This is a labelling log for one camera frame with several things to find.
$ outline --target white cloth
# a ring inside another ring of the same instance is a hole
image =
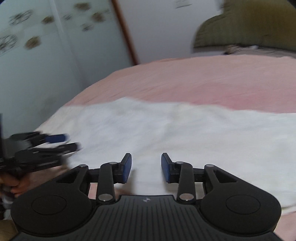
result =
[[[283,214],[296,210],[296,114],[187,103],[148,103],[130,98],[91,106],[60,108],[38,130],[67,133],[81,150],[70,167],[99,168],[132,154],[129,188],[138,195],[176,194],[166,184],[160,158],[214,164],[271,193]],[[196,184],[202,198],[201,184]]]

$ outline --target mattress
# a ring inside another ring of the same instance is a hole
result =
[[[296,112],[296,59],[213,56],[165,59],[116,71],[66,105],[91,105],[123,97],[150,102],[214,104],[235,110]],[[281,217],[276,233],[296,240],[296,214]]]

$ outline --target bed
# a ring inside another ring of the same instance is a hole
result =
[[[290,57],[228,55],[165,59],[116,71],[85,89],[66,106],[131,97],[150,102],[189,102],[234,110],[296,113],[295,66],[296,59]],[[62,171],[55,170],[48,177]],[[283,215],[275,232],[284,241],[295,241],[295,224],[296,213]]]

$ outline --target green cushion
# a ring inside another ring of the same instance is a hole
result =
[[[236,44],[296,50],[296,9],[287,0],[225,0],[205,21],[194,47]]]

